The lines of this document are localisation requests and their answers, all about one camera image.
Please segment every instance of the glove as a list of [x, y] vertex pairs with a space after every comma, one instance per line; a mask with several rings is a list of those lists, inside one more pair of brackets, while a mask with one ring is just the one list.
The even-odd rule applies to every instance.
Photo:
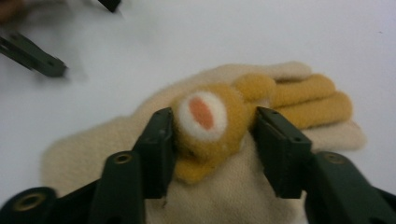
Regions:
[[[248, 128], [254, 120], [254, 110], [257, 105], [291, 110], [293, 106], [315, 104], [320, 101], [326, 103], [330, 100], [332, 103], [329, 105], [337, 107], [334, 103], [337, 101], [331, 100], [337, 94], [335, 89], [320, 96], [312, 94], [314, 97], [311, 97], [311, 94], [309, 97], [303, 94], [304, 97], [299, 98], [298, 101], [276, 99], [276, 97], [285, 99], [280, 97], [282, 92], [286, 92], [282, 91], [281, 87], [294, 92], [291, 88], [283, 86], [284, 84], [291, 85], [295, 82], [303, 85], [308, 83], [305, 81], [311, 80], [309, 78], [312, 76], [307, 65], [292, 62], [270, 66], [228, 64], [186, 78], [154, 94], [130, 117], [113, 119], [54, 143], [43, 155], [41, 169], [43, 184], [56, 189], [59, 195], [63, 196], [99, 178], [108, 156], [118, 151], [130, 150], [152, 113], [172, 106], [175, 114], [176, 144], [180, 155], [177, 167], [182, 167], [183, 160], [188, 163], [188, 159], [191, 158], [192, 161], [203, 164], [212, 162], [210, 156], [199, 151], [195, 152], [194, 148], [188, 147], [189, 145], [194, 146], [204, 142], [213, 148], [222, 149], [222, 144], [219, 142], [223, 140], [223, 144], [227, 143], [227, 140], [237, 144], [229, 144], [227, 147], [231, 149], [225, 154], [214, 153], [215, 156], [222, 158], [217, 159], [219, 161], [214, 168], [209, 167], [209, 172], [205, 171], [203, 175], [198, 172], [199, 177], [191, 178], [189, 174], [183, 175], [177, 170], [180, 168], [176, 167], [176, 175], [169, 185], [166, 198], [146, 200], [147, 223], [282, 224], [299, 220], [304, 217], [303, 200], [284, 200], [275, 197], [262, 173], [262, 165]], [[253, 83], [249, 81], [250, 78], [256, 77], [259, 77], [260, 81]], [[212, 119], [194, 112], [189, 113], [186, 108], [190, 107], [210, 111]], [[235, 118], [243, 117], [238, 117], [238, 113], [247, 116], [236, 120]], [[313, 150], [354, 149], [364, 144], [364, 134], [350, 116], [349, 119], [326, 119], [326, 122], [323, 120], [325, 119], [315, 119], [315, 122], [312, 122], [308, 119], [309, 122], [303, 122], [303, 124], [309, 123], [304, 125], [308, 128], [302, 130], [313, 141]], [[182, 128], [182, 123], [194, 121], [199, 124], [197, 129], [187, 131], [184, 130], [186, 127]], [[233, 130], [229, 129], [228, 125], [233, 125], [232, 127], [238, 131], [231, 133]], [[213, 136], [205, 131], [200, 135], [199, 126], [204, 129], [206, 127], [207, 130], [215, 128]]]

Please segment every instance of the plush toy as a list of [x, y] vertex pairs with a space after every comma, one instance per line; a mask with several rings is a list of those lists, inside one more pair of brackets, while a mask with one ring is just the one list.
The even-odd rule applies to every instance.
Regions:
[[348, 120], [352, 111], [347, 96], [322, 75], [276, 83], [264, 74], [246, 74], [231, 85], [199, 87], [172, 106], [177, 177], [196, 183], [235, 154], [265, 100], [300, 129]]
[[165, 199], [146, 200], [147, 223], [291, 223], [304, 217], [303, 201], [276, 198], [262, 173], [249, 132], [257, 105], [282, 113], [313, 151], [365, 142], [347, 96], [309, 66], [227, 64], [159, 91], [130, 117], [57, 141], [43, 156], [43, 185], [63, 196], [99, 178], [109, 155], [130, 150], [151, 115], [172, 106], [175, 178]]

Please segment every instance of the black clamp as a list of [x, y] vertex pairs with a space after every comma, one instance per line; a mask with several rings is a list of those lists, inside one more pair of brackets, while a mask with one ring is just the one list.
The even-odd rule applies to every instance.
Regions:
[[[28, 189], [0, 210], [2, 224], [143, 224], [145, 199], [166, 195], [176, 163], [170, 108], [157, 111], [133, 150], [107, 158], [102, 177], [57, 199]], [[313, 154], [311, 141], [274, 110], [259, 107], [252, 130], [264, 174], [279, 198], [301, 198], [310, 224], [395, 224], [396, 197], [371, 186], [347, 158]]]
[[99, 2], [110, 12], [115, 12], [121, 0], [99, 0]]
[[21, 34], [12, 34], [9, 40], [0, 37], [0, 53], [47, 77], [62, 77], [66, 70], [64, 62], [50, 56]]

